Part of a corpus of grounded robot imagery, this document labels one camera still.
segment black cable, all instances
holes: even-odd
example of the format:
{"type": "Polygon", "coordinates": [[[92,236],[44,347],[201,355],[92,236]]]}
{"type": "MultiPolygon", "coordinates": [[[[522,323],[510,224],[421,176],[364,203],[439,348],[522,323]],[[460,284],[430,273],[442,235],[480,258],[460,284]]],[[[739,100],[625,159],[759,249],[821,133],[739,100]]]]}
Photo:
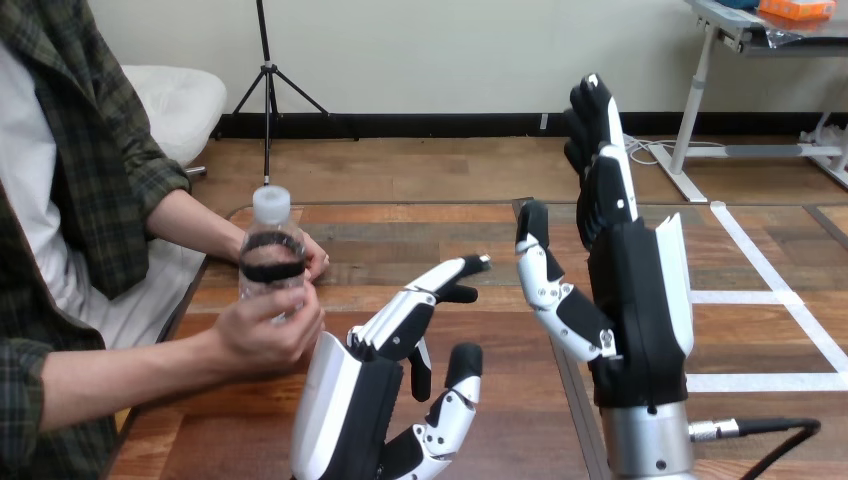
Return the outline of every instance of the black cable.
{"type": "Polygon", "coordinates": [[[800,432],[789,437],[785,442],[771,451],[762,460],[757,462],[740,480],[751,480],[762,475],[780,457],[789,453],[805,440],[819,433],[821,422],[812,418],[764,418],[737,420],[739,425],[739,436],[758,435],[762,433],[785,432],[793,428],[802,429],[800,432]]]}

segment plaid shirt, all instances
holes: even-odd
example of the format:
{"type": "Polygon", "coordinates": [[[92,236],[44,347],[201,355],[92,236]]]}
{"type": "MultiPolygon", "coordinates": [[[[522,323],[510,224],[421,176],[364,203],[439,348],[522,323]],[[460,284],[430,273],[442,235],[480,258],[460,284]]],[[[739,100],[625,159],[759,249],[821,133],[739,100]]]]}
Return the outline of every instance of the plaid shirt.
{"type": "MultiPolygon", "coordinates": [[[[115,298],[147,274],[145,219],[171,191],[189,190],[188,179],[150,136],[85,0],[0,0],[0,41],[33,77],[56,142],[62,234],[85,255],[92,285],[115,298]]],[[[116,440],[113,417],[38,428],[48,353],[103,348],[98,332],[56,308],[0,187],[0,477],[100,475],[116,440]]]]}

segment robotic hand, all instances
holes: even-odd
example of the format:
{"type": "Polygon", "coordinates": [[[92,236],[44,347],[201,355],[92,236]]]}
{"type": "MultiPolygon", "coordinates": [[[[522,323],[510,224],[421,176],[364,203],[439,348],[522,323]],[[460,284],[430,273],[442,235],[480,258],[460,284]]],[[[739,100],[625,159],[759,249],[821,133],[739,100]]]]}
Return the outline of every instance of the robotic hand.
{"type": "Polygon", "coordinates": [[[518,272],[557,346],[589,362],[615,478],[694,478],[684,363],[694,345],[679,215],[655,230],[636,209],[615,100],[597,75],[571,92],[565,153],[580,176],[577,226],[594,303],[562,283],[546,207],[518,219],[518,272]]]}
{"type": "Polygon", "coordinates": [[[412,394],[430,398],[430,357],[424,333],[437,304],[473,303],[474,288],[461,279],[491,268],[487,256],[441,263],[404,287],[368,323],[354,327],[343,345],[324,332],[315,348],[292,439],[297,480],[429,480],[453,461],[480,401],[483,353],[454,347],[445,390],[423,424],[385,443],[403,368],[412,365],[412,394]]]}

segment white chair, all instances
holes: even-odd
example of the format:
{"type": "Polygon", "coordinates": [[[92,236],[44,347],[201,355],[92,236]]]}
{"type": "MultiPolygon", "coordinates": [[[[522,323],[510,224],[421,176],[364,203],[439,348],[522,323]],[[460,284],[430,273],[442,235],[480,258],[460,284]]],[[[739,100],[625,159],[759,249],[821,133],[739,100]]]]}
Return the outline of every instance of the white chair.
{"type": "MultiPolygon", "coordinates": [[[[123,70],[150,118],[153,139],[185,168],[206,147],[224,112],[224,82],[211,73],[190,68],[124,65],[123,70]]],[[[185,171],[205,175],[206,167],[185,171]]]]}

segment bottle cap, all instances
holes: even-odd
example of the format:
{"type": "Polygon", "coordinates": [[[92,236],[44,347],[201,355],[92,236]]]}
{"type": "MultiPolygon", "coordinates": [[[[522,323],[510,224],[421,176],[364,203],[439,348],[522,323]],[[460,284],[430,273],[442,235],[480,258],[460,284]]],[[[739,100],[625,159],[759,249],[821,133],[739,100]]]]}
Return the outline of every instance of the bottle cap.
{"type": "Polygon", "coordinates": [[[265,225],[286,223],[291,214],[291,194],[283,187],[266,185],[253,193],[253,218],[265,225]]]}

